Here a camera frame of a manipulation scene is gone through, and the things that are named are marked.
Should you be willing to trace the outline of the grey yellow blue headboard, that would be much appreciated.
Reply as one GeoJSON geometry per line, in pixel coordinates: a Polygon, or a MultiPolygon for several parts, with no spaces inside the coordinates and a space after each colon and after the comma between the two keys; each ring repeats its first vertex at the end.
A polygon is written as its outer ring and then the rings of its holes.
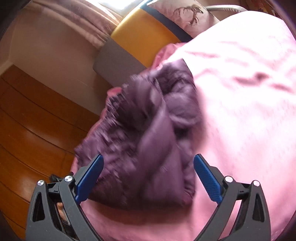
{"type": "Polygon", "coordinates": [[[112,86],[121,86],[131,75],[150,68],[166,45],[192,39],[147,4],[144,1],[120,22],[94,61],[94,71],[112,86]]]}

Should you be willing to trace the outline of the pink bedspread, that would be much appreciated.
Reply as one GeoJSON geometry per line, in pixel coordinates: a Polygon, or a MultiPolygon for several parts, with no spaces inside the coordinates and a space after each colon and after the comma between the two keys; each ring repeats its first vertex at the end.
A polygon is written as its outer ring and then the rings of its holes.
{"type": "MultiPolygon", "coordinates": [[[[194,156],[238,182],[260,182],[276,240],[295,212],[295,38],[283,20],[245,11],[168,45],[149,71],[179,59],[202,114],[194,156]]],[[[90,198],[81,206],[104,240],[194,240],[216,208],[197,174],[195,184],[183,207],[119,209],[90,198]]]]}

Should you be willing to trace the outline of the purple puffer jacket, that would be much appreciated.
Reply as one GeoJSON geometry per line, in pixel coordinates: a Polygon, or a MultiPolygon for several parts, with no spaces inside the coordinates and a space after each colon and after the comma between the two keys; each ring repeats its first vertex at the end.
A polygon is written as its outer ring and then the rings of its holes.
{"type": "Polygon", "coordinates": [[[104,159],[90,199],[119,209],[190,205],[193,134],[201,123],[197,89],[183,59],[133,75],[75,148],[77,167],[98,154],[104,159]]]}

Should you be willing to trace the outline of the deer print pillow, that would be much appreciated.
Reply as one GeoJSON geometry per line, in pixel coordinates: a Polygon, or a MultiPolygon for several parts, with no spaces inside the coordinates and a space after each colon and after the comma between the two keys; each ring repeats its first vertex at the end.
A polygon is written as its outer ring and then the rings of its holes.
{"type": "Polygon", "coordinates": [[[197,37],[219,22],[198,1],[151,1],[147,6],[173,21],[192,38],[197,37]]]}

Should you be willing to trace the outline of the pink patterned curtain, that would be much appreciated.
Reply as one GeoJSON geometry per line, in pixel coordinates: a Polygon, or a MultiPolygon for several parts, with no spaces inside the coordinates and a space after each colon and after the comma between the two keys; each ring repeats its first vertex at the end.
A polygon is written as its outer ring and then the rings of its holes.
{"type": "Polygon", "coordinates": [[[122,20],[111,9],[88,1],[30,1],[27,9],[61,21],[96,49],[107,42],[122,20]]]}

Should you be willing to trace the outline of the grey curved chair rail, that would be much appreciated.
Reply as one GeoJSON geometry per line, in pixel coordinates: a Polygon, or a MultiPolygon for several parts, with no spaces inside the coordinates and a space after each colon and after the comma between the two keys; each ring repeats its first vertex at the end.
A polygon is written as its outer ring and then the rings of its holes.
{"type": "Polygon", "coordinates": [[[233,13],[241,13],[247,11],[247,9],[245,9],[244,7],[233,4],[206,6],[205,9],[207,11],[230,11],[233,13]]]}

